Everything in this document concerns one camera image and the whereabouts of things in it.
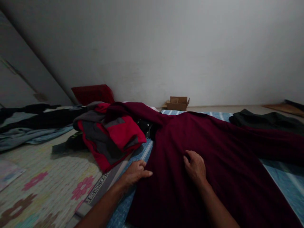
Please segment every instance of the right hand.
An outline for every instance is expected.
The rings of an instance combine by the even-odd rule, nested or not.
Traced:
[[[186,150],[186,152],[191,159],[191,161],[189,162],[186,156],[184,156],[185,168],[188,175],[197,187],[205,186],[206,184],[208,184],[208,181],[206,179],[206,166],[203,158],[195,151]]]

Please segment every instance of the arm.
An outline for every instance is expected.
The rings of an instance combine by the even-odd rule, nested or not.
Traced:
[[[191,158],[189,162],[184,156],[186,171],[199,190],[200,196],[207,208],[211,224],[215,228],[239,227],[208,183],[203,158],[194,151],[186,150],[186,152]]]
[[[119,201],[128,189],[141,178],[152,175],[152,172],[144,170],[145,166],[146,163],[143,160],[133,162],[121,178],[77,224],[76,228],[106,227]]]

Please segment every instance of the maroon sweater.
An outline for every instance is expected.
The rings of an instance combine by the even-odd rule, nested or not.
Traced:
[[[304,137],[237,127],[212,116],[157,113],[142,103],[116,102],[108,118],[128,114],[160,125],[127,222],[136,227],[209,227],[197,188],[188,177],[185,150],[200,154],[207,180],[241,227],[302,227],[258,158],[304,164]]]

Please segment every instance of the gray and red jacket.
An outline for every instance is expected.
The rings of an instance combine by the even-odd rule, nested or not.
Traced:
[[[74,128],[83,132],[83,141],[103,172],[110,171],[146,142],[144,133],[130,116],[106,122],[109,105],[93,102],[88,105],[88,112],[74,119]]]

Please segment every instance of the cardboard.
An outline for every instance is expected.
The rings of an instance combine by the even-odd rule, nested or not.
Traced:
[[[188,97],[170,97],[162,107],[168,110],[186,111],[189,102]]]
[[[282,112],[286,112],[286,113],[290,113],[296,116],[301,116],[304,117],[304,112],[301,111],[300,109],[290,105],[290,104],[268,104],[268,105],[262,105],[265,108],[270,108],[270,109],[274,109],[277,111],[282,111]]]

